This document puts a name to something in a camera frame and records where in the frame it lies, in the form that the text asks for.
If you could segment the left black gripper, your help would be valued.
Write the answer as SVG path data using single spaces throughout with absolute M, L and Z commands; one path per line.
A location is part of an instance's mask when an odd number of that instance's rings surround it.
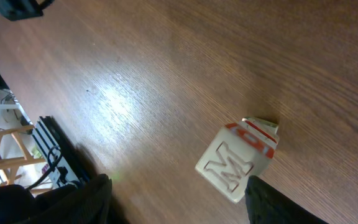
M 42 17 L 43 10 L 54 0 L 0 0 L 0 14 L 10 21 Z

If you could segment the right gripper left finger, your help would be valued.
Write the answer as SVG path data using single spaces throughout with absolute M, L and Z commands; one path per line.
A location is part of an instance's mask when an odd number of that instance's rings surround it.
M 105 174 L 80 188 L 66 185 L 35 198 L 35 212 L 21 223 L 107 223 L 112 180 Z

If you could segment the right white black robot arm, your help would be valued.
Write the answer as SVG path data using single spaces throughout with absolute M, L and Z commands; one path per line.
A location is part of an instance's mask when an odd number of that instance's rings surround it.
M 105 174 L 80 188 L 68 184 L 36 197 L 21 185 L 5 185 L 0 187 L 0 223 L 127 223 L 111 191 Z M 255 175 L 245 196 L 251 223 L 323 222 Z

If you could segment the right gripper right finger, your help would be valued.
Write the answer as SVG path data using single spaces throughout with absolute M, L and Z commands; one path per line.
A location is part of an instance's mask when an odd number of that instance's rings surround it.
M 251 224 L 328 224 L 256 175 L 248 179 L 245 198 Z

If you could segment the blue trimmed picture block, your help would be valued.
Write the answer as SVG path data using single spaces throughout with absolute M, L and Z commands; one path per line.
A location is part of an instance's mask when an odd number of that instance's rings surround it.
M 278 142 L 278 124 L 246 117 L 223 126 L 195 170 L 233 203 L 245 195 L 247 181 L 269 166 Z

